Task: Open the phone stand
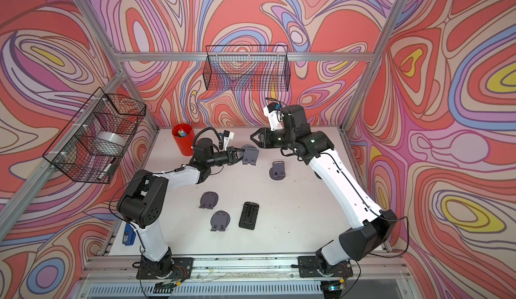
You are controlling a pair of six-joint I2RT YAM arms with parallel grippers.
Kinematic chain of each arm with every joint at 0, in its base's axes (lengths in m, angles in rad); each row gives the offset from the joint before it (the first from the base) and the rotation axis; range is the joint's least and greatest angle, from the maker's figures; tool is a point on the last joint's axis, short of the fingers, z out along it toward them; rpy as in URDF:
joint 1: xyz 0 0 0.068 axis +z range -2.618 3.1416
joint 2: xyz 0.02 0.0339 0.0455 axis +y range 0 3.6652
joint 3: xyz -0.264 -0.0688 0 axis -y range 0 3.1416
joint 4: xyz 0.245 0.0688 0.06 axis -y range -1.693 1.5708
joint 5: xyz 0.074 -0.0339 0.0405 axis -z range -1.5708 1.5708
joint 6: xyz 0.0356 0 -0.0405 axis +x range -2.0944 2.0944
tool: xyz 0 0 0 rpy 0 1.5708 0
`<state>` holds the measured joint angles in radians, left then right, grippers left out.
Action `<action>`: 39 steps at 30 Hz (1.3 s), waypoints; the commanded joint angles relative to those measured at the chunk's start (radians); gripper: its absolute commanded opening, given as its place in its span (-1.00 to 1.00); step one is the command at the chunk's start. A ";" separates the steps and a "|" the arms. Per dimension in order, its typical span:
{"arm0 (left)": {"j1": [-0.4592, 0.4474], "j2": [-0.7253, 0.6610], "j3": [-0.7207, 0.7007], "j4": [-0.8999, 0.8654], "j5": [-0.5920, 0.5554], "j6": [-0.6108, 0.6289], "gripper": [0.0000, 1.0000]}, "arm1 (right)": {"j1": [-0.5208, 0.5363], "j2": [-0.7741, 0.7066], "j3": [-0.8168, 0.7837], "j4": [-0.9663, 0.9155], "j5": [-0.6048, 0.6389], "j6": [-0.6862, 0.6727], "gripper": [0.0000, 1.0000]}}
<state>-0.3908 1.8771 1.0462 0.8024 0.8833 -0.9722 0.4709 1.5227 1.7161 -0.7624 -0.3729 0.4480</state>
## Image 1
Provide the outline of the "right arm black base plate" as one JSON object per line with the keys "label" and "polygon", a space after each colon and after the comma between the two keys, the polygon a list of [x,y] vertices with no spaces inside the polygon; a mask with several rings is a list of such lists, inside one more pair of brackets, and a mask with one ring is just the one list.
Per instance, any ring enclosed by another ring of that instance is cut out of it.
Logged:
{"label": "right arm black base plate", "polygon": [[297,257],[297,263],[293,264],[292,268],[297,269],[300,277],[303,278],[338,277],[346,280],[353,276],[353,269],[349,260],[330,265],[323,258],[315,255]]}

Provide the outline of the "grey phone stand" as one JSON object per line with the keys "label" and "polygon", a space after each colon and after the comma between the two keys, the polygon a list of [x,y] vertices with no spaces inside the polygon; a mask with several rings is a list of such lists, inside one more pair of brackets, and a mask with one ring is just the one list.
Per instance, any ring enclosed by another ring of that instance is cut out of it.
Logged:
{"label": "grey phone stand", "polygon": [[215,212],[210,220],[212,232],[224,232],[231,222],[231,216],[223,210]]}
{"label": "grey phone stand", "polygon": [[259,149],[250,145],[246,144],[242,148],[242,163],[244,165],[252,165],[256,166],[257,160],[259,157]]}
{"label": "grey phone stand", "polygon": [[280,181],[286,177],[285,164],[283,161],[274,161],[269,171],[270,178]]}
{"label": "grey phone stand", "polygon": [[213,210],[214,207],[218,203],[218,199],[219,199],[219,196],[216,192],[207,191],[207,192],[203,193],[200,198],[199,208]]}

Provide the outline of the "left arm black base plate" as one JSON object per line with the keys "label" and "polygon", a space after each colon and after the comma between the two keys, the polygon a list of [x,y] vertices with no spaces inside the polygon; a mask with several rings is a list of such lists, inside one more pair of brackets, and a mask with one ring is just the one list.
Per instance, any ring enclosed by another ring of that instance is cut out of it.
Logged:
{"label": "left arm black base plate", "polygon": [[137,279],[184,281],[191,278],[193,263],[192,257],[164,257],[161,261],[151,261],[141,256]]}

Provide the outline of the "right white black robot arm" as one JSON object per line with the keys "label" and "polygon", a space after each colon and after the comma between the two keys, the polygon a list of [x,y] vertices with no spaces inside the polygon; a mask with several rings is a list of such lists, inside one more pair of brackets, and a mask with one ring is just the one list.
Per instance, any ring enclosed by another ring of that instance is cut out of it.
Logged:
{"label": "right white black robot arm", "polygon": [[269,125],[250,139],[262,149],[277,148],[295,156],[325,183],[342,207],[350,228],[315,253],[321,273],[349,260],[360,261],[388,241],[398,222],[392,210],[382,209],[347,170],[330,138],[311,129],[300,105],[283,106],[272,99],[263,108]]}

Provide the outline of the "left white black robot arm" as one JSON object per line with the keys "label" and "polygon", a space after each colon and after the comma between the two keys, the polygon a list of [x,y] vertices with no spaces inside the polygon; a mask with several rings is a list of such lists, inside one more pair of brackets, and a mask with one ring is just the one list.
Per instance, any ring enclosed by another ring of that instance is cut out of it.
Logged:
{"label": "left white black robot arm", "polygon": [[141,242],[140,279],[145,270],[155,278],[168,279],[176,267],[159,222],[168,188],[175,190],[201,184],[212,174],[213,167],[231,166],[241,161],[241,149],[229,145],[233,138],[231,131],[220,133],[213,127],[204,128],[193,140],[193,156],[188,164],[159,173],[141,169],[127,184],[116,210]]}

